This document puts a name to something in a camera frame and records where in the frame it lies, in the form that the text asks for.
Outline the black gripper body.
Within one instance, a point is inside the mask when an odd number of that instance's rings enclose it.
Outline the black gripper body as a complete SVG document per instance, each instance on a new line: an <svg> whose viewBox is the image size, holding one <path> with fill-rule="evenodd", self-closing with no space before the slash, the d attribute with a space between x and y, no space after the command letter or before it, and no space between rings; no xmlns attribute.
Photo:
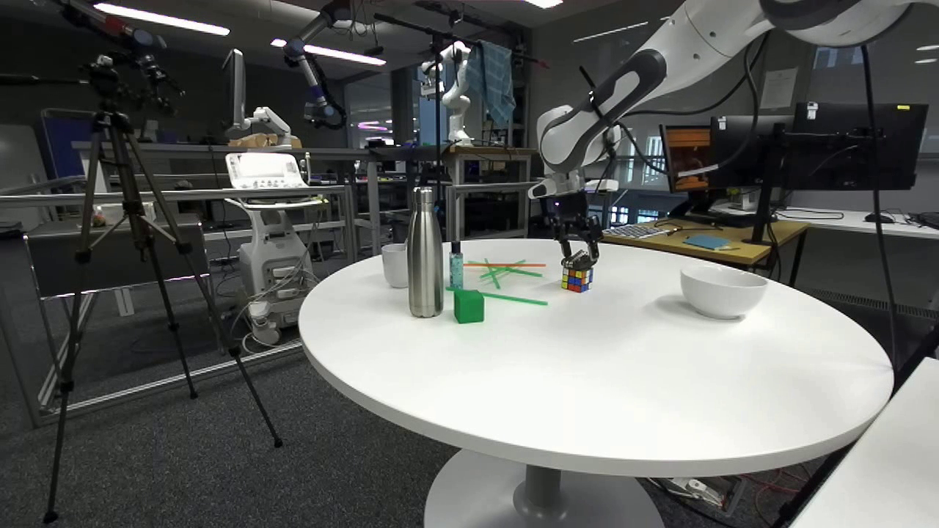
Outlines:
<svg viewBox="0 0 939 528"><path fill-rule="evenodd" d="M592 239L597 235L597 223L588 214L588 193L563 193L563 196L547 196L542 199L542 220L548 227L548 232L557 242L569 242L569 239Z"/></svg>

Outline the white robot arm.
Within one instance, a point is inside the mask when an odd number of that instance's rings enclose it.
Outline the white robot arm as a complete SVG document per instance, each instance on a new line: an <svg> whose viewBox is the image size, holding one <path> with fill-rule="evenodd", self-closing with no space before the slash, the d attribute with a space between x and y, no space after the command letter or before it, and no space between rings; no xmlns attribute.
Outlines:
<svg viewBox="0 0 939 528"><path fill-rule="evenodd" d="M548 227L560 243L560 265L589 271L600 261L603 232L588 213L563 213L560 202L588 199L582 170L606 157L606 136L623 117L708 79L773 29L808 45L853 47L893 29L915 3L939 6L939 0L685 0L582 103L538 117L538 157L547 173L528 196L556 202Z"/></svg>

